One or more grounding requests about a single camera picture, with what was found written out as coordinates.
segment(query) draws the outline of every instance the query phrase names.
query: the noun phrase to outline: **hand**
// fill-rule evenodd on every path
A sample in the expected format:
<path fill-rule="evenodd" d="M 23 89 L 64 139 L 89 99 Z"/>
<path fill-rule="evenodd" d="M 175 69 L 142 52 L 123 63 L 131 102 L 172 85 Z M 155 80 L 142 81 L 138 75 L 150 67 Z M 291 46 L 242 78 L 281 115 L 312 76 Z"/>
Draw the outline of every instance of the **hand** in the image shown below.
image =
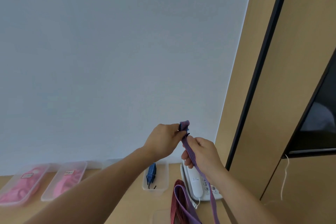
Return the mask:
<path fill-rule="evenodd" d="M 178 131 L 179 124 L 157 125 L 147 138 L 144 149 L 153 156 L 153 162 L 169 156 L 186 135 L 186 131 Z"/>
<path fill-rule="evenodd" d="M 205 174 L 208 181 L 212 184 L 215 182 L 216 175 L 225 167 L 223 166 L 217 149 L 212 141 L 206 140 L 202 137 L 187 137 L 190 148 L 194 151 L 197 166 L 200 171 Z M 185 160 L 184 164 L 189 168 L 193 168 L 193 164 L 187 151 L 182 153 L 181 158 Z"/>

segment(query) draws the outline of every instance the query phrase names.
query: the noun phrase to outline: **dark glass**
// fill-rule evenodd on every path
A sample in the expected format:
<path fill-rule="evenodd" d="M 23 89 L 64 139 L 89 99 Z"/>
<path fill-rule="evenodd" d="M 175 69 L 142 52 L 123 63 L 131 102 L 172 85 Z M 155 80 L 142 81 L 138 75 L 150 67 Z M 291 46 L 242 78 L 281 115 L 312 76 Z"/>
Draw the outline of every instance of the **dark glass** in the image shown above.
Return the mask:
<path fill-rule="evenodd" d="M 316 92 L 286 149 L 289 156 L 336 153 L 335 53 Z"/>

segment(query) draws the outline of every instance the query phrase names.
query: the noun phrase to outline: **person's left arm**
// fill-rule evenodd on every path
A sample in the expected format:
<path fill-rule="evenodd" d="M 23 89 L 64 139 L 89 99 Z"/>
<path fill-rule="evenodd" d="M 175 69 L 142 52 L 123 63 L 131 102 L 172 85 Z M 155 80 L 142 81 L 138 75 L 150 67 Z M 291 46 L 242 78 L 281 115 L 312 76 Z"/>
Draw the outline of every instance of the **person's left arm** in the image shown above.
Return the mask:
<path fill-rule="evenodd" d="M 26 224 L 103 224 L 133 181 L 173 152 L 186 134 L 178 129 L 178 124 L 159 124 L 143 147 L 54 199 Z"/>

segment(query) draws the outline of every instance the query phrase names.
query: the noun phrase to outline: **person's right hand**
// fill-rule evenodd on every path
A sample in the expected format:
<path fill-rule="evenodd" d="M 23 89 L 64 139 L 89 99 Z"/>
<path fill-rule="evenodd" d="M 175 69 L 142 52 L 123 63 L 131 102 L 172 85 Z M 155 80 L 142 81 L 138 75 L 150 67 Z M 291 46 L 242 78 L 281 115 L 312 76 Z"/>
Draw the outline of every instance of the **person's right hand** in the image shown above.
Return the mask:
<path fill-rule="evenodd" d="M 200 171 L 205 174 L 208 181 L 212 184 L 215 183 L 215 177 L 220 173 L 225 167 L 223 166 L 217 149 L 212 141 L 206 140 L 202 137 L 187 137 L 188 144 L 190 148 L 194 151 L 197 166 Z M 189 168 L 193 168 L 193 164 L 187 151 L 182 153 L 181 158 L 185 160 L 184 164 Z"/>

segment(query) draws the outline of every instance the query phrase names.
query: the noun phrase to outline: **wooden table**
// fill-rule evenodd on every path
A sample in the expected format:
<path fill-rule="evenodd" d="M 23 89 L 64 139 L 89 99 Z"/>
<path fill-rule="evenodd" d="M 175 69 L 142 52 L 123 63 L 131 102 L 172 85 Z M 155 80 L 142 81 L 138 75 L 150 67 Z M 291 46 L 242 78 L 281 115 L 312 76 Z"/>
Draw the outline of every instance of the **wooden table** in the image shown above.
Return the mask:
<path fill-rule="evenodd" d="M 97 171 L 98 170 L 87 170 L 83 178 L 85 179 Z M 1 224 L 21 224 L 46 206 L 48 202 L 42 202 L 40 198 L 54 175 L 55 173 L 46 174 L 39 190 L 24 206 L 1 207 Z M 2 188 L 10 178 L 11 176 L 0 176 L 0 188 Z M 107 219 L 106 224 L 149 224 L 155 211 L 170 210 L 173 185 L 177 179 L 181 179 L 180 164 L 169 165 L 169 188 L 159 197 L 142 189 L 142 178 L 143 174 L 141 174 L 126 191 L 119 204 Z M 210 202 L 201 202 L 196 211 L 203 224 L 213 223 Z M 217 213 L 221 224 L 231 224 L 221 201 L 217 201 Z"/>

